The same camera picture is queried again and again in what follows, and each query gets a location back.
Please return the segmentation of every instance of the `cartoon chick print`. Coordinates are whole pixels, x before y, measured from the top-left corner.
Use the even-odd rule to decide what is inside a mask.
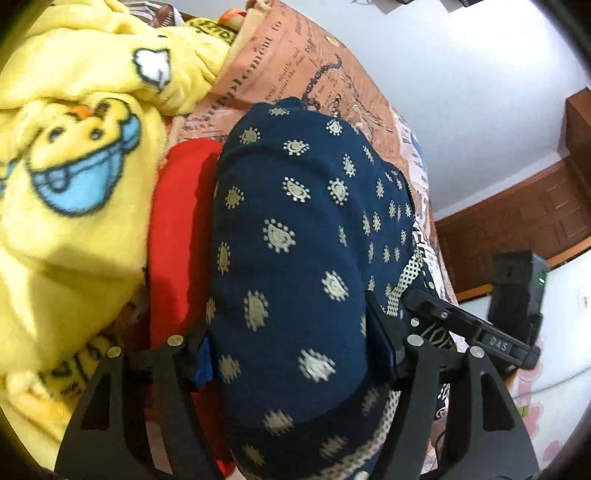
[[[24,155],[37,196],[64,216],[103,208],[137,148],[141,123],[127,103],[101,100],[94,110],[74,107],[40,131]]]

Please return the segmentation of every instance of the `navy blue patterned cloth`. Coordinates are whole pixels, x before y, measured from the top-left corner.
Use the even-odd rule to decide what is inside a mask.
[[[343,120],[258,103],[218,163],[208,304],[226,434],[248,480],[366,477],[398,402],[368,345],[365,290],[436,294],[406,180]]]

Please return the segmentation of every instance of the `red cloth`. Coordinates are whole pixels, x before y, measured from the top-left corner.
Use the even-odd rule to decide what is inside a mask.
[[[205,321],[209,289],[216,162],[222,145],[209,139],[174,146],[154,190],[148,233],[150,343],[158,348],[195,321]],[[191,394],[203,433],[225,477],[235,469],[223,435],[219,385]]]

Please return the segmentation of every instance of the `wooden cabinet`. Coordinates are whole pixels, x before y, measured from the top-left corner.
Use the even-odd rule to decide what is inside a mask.
[[[590,125],[591,92],[585,89],[567,101],[569,157],[436,223],[443,258],[460,296],[492,280],[494,253],[531,249],[547,260],[554,259],[550,262],[553,267],[552,263],[563,262],[588,247]]]

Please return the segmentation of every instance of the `black bracket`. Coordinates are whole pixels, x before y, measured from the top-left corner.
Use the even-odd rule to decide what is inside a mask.
[[[439,299],[411,289],[405,307],[425,319],[445,320],[468,333],[473,346],[462,354],[437,349],[408,335],[366,292],[368,342],[388,359],[387,381],[400,400],[373,480],[417,480],[430,437],[441,383],[450,383],[450,407],[443,453],[425,480],[525,480],[538,471],[523,422],[488,358],[529,358],[531,348]],[[498,336],[506,353],[482,339]],[[173,335],[154,351],[113,347],[98,366],[68,425],[56,473],[70,480],[223,480],[194,413],[189,392],[205,322],[186,337]],[[145,385],[151,384],[163,441],[172,468],[154,467],[145,429]]]

